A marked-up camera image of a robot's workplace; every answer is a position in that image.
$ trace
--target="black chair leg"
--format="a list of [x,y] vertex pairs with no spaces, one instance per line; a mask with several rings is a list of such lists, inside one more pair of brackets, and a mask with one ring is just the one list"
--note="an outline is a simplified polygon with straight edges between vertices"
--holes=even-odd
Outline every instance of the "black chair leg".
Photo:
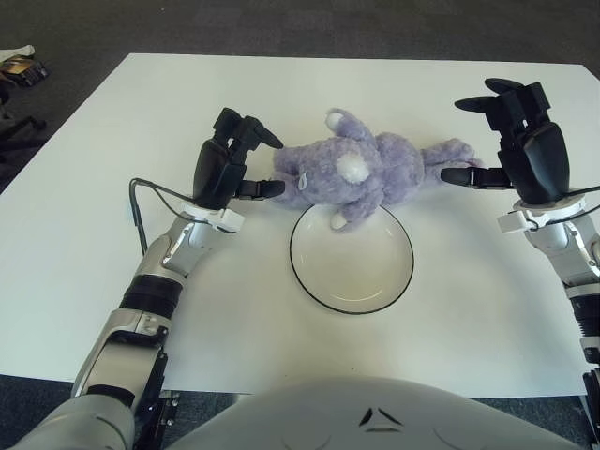
[[10,139],[12,136],[17,134],[21,129],[27,127],[29,124],[32,125],[35,129],[44,129],[46,127],[46,122],[44,120],[37,120],[33,116],[25,117],[17,122],[15,125],[10,127],[9,129],[5,129],[0,133],[0,141],[4,141]]

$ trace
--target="plush toy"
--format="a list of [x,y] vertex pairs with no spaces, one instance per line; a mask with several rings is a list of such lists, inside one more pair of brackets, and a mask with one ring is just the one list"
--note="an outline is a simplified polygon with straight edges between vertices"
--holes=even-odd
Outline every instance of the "plush toy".
[[336,135],[325,141],[275,152],[272,178],[285,182],[274,200],[294,208],[334,204],[331,227],[348,231],[380,204],[406,202],[424,184],[440,184],[446,167],[482,166],[473,149],[458,139],[417,150],[392,133],[374,137],[349,112],[333,109],[325,124]]

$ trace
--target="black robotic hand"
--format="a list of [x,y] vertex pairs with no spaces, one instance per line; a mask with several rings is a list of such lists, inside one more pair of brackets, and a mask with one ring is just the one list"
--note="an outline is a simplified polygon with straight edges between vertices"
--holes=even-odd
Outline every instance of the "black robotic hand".
[[542,85],[490,78],[486,86],[498,96],[465,98],[455,105],[485,113],[491,129],[500,131],[502,168],[443,169],[442,180],[474,188],[515,188],[528,204],[564,198],[569,158],[561,129],[548,118],[550,104]]
[[223,108],[215,125],[215,136],[206,141],[194,173],[193,201],[206,209],[226,208],[232,198],[262,200],[282,194],[282,181],[248,181],[246,156],[259,144],[281,148],[281,141],[256,118],[242,118]]

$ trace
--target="plush toy leg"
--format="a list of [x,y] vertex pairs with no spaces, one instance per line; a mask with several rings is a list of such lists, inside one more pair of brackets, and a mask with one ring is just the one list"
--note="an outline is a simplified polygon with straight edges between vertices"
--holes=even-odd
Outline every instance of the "plush toy leg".
[[367,126],[347,111],[334,108],[327,112],[325,124],[336,136],[375,145],[375,138]]
[[383,200],[383,192],[369,192],[355,202],[344,204],[331,217],[331,228],[346,232],[363,223]]
[[431,166],[447,161],[469,161],[475,157],[473,148],[459,139],[436,143],[421,153],[423,162]]
[[311,203],[308,202],[298,189],[298,177],[285,172],[275,171],[271,177],[273,180],[285,182],[285,191],[281,195],[273,197],[277,203],[285,204],[291,208],[308,208]]
[[425,181],[428,184],[443,183],[440,173],[450,167],[483,167],[481,159],[475,157],[475,151],[459,139],[440,142],[421,151],[425,163]]

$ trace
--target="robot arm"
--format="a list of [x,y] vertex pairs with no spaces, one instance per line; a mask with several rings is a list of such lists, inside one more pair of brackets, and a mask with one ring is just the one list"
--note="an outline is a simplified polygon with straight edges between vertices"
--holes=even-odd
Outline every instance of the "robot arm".
[[[164,344],[188,274],[225,233],[238,232],[244,222],[227,209],[230,199],[259,200],[285,188],[279,181],[243,179],[249,150],[260,143],[282,146],[261,122],[224,109],[215,131],[199,155],[193,202],[184,205],[171,228],[147,250],[141,231],[142,262],[85,359],[72,399],[14,448],[129,449],[134,418],[145,423],[156,417],[168,360]],[[139,214],[134,209],[140,228]]]
[[[501,133],[501,168],[444,169],[448,183],[473,188],[515,188],[520,201],[499,217],[504,233],[524,232],[542,251],[562,281],[581,333],[586,361],[600,364],[600,236],[593,226],[584,193],[569,189],[569,161],[559,126],[539,82],[524,86],[489,79],[496,97],[473,97],[456,105],[485,113]],[[594,432],[600,438],[600,368],[583,375]]]

